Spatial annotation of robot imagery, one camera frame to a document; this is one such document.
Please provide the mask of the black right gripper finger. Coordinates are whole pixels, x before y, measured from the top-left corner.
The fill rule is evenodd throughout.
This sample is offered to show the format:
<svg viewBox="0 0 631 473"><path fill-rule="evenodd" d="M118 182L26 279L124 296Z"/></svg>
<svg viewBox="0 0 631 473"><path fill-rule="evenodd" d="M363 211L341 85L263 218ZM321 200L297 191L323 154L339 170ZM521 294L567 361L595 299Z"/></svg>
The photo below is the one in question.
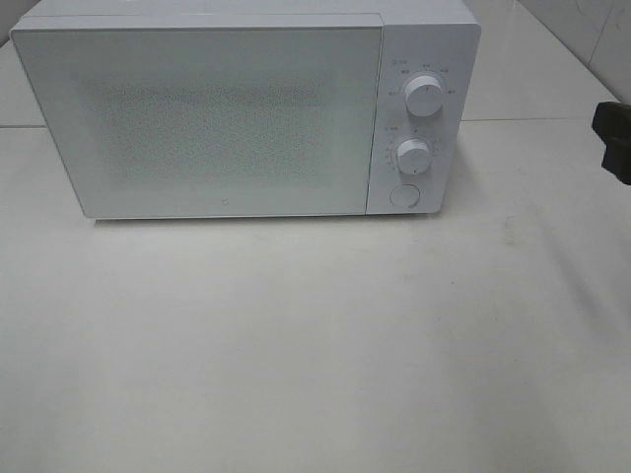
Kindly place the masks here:
<svg viewBox="0 0 631 473"><path fill-rule="evenodd" d="M605 146L601 166L625 185L631 184L630 105L614 101L596 107L592 129Z"/></svg>

